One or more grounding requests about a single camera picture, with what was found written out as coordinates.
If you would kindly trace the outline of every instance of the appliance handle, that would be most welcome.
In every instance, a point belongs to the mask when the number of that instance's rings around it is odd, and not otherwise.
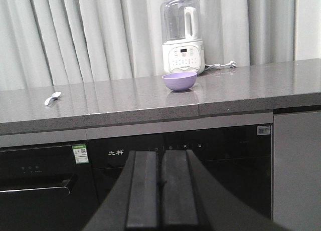
[[[33,178],[15,178],[1,180],[0,196],[4,195],[54,195],[68,196],[76,182],[74,174],[58,174]]]
[[[199,36],[199,23],[196,8],[184,7],[185,38],[196,40]]]

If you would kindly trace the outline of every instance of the soymilk maker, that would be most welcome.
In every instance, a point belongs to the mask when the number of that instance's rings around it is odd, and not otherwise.
[[[166,73],[203,72],[198,0],[168,0],[160,8]]]

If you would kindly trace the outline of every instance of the control panel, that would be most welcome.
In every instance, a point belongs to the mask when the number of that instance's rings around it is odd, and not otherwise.
[[[169,52],[170,69],[199,69],[201,66],[200,51],[194,46],[176,47]]]

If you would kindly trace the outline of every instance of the black appliance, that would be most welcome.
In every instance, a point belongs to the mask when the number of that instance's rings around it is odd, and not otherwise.
[[[70,231],[85,226],[98,200],[91,165],[86,157],[76,161],[72,147],[69,143],[0,150],[1,231]]]
[[[271,125],[250,125],[90,140],[93,173],[102,203],[130,150],[191,149],[233,195],[271,218]]]

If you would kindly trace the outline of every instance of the cabinet door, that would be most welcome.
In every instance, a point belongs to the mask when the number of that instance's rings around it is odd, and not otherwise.
[[[321,230],[321,111],[274,116],[273,218]]]

